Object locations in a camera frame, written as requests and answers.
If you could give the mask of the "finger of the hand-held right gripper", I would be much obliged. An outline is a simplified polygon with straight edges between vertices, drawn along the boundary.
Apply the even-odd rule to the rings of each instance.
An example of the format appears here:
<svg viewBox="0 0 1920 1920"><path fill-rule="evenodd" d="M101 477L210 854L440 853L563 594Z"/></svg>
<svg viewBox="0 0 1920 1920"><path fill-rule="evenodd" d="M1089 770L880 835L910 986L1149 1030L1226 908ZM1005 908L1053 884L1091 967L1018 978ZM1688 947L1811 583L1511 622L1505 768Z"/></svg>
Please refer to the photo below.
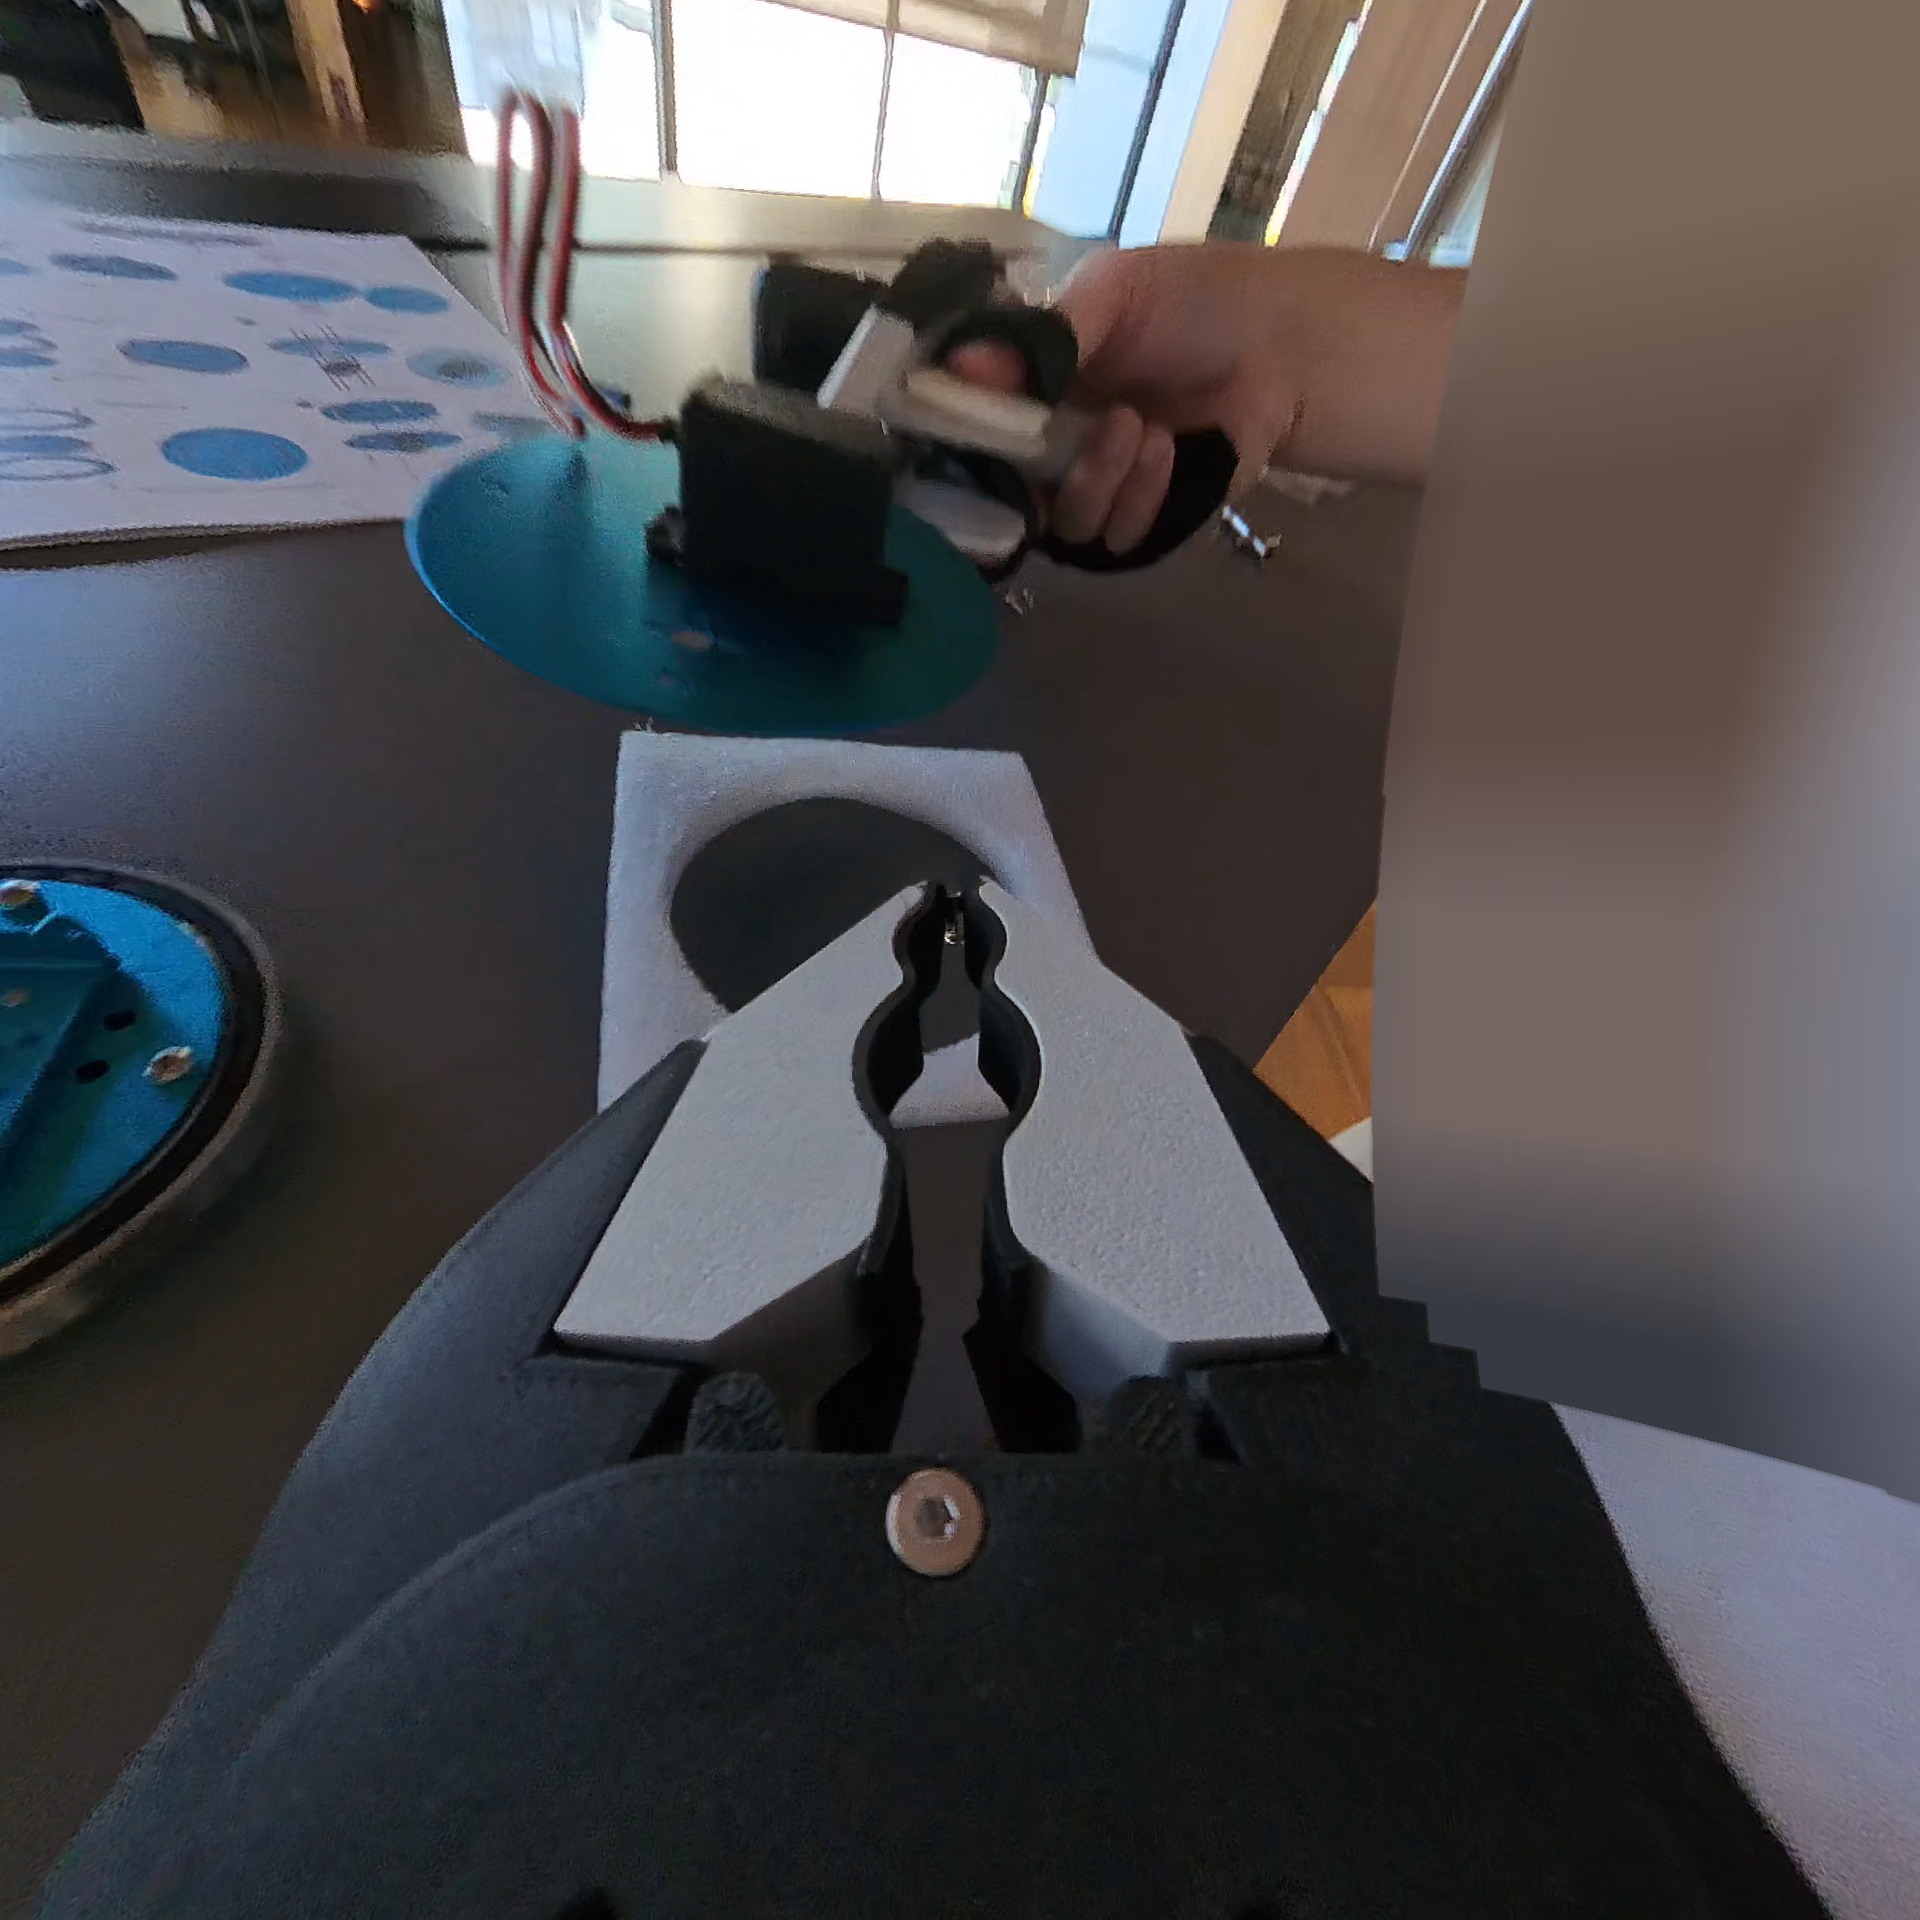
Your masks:
<svg viewBox="0 0 1920 1920"><path fill-rule="evenodd" d="M1053 418L1055 406L1024 392L986 389L950 371L906 371L896 383L896 440L906 445L896 486L960 456L1053 485L1061 468Z"/></svg>
<svg viewBox="0 0 1920 1920"><path fill-rule="evenodd" d="M818 386L817 405L851 418L942 418L910 386L926 371L923 344L921 330L880 303L870 307Z"/></svg>

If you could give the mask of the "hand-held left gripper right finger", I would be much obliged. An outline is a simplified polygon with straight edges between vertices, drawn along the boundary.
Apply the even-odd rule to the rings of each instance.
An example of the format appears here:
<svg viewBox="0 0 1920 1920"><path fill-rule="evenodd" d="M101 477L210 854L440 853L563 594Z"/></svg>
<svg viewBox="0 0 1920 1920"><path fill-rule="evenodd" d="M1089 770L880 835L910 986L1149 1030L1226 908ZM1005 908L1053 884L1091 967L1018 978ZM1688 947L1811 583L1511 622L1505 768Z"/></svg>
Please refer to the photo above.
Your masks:
<svg viewBox="0 0 1920 1920"><path fill-rule="evenodd" d="M965 899L1006 1109L968 1333L1005 1451L1074 1451L1135 1381L1325 1352L1333 1326L1193 1037L995 880Z"/></svg>

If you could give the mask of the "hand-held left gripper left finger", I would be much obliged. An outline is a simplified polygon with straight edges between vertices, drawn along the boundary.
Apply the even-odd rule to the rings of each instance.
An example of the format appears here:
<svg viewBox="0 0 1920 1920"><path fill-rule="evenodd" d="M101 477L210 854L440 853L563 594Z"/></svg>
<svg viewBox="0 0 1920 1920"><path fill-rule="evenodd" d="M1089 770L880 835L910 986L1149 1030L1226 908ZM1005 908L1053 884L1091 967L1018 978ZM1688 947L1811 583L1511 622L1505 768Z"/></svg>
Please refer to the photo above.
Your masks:
<svg viewBox="0 0 1920 1920"><path fill-rule="evenodd" d="M923 1075L942 886L882 900L701 1044L555 1336L755 1374L785 1405L906 1396L921 1341L895 1111Z"/></svg>

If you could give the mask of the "black servo motor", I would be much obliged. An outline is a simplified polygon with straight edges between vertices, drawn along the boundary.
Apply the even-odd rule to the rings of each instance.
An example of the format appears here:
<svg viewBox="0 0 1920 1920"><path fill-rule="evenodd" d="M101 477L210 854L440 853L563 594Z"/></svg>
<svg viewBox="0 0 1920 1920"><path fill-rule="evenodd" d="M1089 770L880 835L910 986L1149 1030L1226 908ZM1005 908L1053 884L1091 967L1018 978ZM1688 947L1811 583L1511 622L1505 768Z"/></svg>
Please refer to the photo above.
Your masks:
<svg viewBox="0 0 1920 1920"><path fill-rule="evenodd" d="M898 456L878 421L709 375L672 440L679 500L650 520L650 559L818 616L901 623L909 581L885 558Z"/></svg>

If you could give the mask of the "white foam block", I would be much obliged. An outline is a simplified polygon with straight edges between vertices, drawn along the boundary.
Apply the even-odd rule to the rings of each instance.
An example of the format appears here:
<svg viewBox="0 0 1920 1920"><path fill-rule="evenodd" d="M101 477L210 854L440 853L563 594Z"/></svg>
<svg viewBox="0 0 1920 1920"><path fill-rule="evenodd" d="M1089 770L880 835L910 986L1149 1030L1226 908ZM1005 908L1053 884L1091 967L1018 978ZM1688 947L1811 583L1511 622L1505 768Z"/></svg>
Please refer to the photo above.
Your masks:
<svg viewBox="0 0 1920 1920"><path fill-rule="evenodd" d="M687 866L722 829L805 800L866 803L946 832L1006 893L1094 948L1040 790L1016 752L633 728L616 762L600 1111L725 1012L670 928Z"/></svg>

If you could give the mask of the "blue round metal plate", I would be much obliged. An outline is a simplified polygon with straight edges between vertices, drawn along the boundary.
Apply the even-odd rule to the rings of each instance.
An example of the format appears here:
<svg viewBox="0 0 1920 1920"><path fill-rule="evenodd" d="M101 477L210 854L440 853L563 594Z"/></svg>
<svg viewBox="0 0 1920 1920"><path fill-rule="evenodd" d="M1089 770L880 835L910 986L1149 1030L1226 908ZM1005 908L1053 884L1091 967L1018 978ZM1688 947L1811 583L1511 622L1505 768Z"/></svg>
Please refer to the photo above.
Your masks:
<svg viewBox="0 0 1920 1920"><path fill-rule="evenodd" d="M546 434L447 470L405 536L424 584L497 656L672 728L872 733L991 671L1000 598L913 512L893 507L882 546L904 616L862 627L655 562L646 530L679 500L678 451Z"/></svg>

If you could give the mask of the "person's right forearm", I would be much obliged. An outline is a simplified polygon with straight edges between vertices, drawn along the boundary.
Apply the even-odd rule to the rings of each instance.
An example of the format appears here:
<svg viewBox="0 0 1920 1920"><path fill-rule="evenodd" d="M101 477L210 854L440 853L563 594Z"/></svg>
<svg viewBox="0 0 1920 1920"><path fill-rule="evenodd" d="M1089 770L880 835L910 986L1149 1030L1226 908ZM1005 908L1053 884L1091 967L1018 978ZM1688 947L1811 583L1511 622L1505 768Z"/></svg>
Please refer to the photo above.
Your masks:
<svg viewBox="0 0 1920 1920"><path fill-rule="evenodd" d="M1286 248L1287 406L1277 464L1333 482L1421 486L1434 456L1469 267Z"/></svg>

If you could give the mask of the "dark grey desk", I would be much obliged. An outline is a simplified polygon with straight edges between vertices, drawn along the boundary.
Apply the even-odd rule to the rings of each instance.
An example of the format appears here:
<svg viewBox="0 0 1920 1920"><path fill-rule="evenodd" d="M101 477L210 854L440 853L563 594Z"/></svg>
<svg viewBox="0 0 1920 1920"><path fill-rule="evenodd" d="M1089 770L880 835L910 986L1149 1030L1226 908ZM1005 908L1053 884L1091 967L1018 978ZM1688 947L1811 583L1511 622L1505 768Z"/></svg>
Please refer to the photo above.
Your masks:
<svg viewBox="0 0 1920 1920"><path fill-rule="evenodd" d="M1256 1066L1376 893L1422 498L1267 486L1120 578L1032 566L904 740L1021 752L1094 943ZM343 1383L595 1109L621 710L462 632L390 523L6 556L6 851L194 883L294 1044L264 1160L6 1370L6 1916L152 1734Z"/></svg>

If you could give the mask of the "person's right hand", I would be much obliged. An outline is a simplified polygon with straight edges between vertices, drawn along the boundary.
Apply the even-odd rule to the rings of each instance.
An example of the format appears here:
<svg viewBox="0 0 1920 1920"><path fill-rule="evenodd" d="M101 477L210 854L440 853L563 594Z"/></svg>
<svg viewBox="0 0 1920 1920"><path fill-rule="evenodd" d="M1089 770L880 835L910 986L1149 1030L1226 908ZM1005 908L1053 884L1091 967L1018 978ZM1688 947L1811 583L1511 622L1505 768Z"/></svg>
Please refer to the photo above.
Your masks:
<svg viewBox="0 0 1920 1920"><path fill-rule="evenodd" d="M1071 406L1091 415L1045 494L1048 533L1130 559L1163 515L1178 444L1209 429L1238 456L1227 498L1303 418L1287 367L1287 292L1261 247L1141 247L1085 255L1055 296L1079 363Z"/></svg>

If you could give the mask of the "bright window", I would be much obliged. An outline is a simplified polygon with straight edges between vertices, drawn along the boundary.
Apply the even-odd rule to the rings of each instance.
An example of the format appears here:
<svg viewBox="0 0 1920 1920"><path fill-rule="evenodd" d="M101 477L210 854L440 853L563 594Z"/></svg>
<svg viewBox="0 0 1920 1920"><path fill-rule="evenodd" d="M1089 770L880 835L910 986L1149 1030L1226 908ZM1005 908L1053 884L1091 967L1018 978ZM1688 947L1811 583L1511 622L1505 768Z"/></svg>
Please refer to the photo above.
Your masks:
<svg viewBox="0 0 1920 1920"><path fill-rule="evenodd" d="M1105 226L1185 5L647 5L663 160L690 184L1038 215L1048 174Z"/></svg>

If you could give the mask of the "white printed paper sheet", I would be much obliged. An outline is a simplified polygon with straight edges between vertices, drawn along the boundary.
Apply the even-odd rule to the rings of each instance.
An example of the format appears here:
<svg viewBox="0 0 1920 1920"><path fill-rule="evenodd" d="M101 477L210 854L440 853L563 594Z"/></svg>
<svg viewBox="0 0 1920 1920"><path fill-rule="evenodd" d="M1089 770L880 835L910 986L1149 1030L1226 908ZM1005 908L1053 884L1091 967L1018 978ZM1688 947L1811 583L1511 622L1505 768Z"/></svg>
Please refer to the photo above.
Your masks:
<svg viewBox="0 0 1920 1920"><path fill-rule="evenodd" d="M402 238L6 205L6 548L405 520L544 427Z"/></svg>

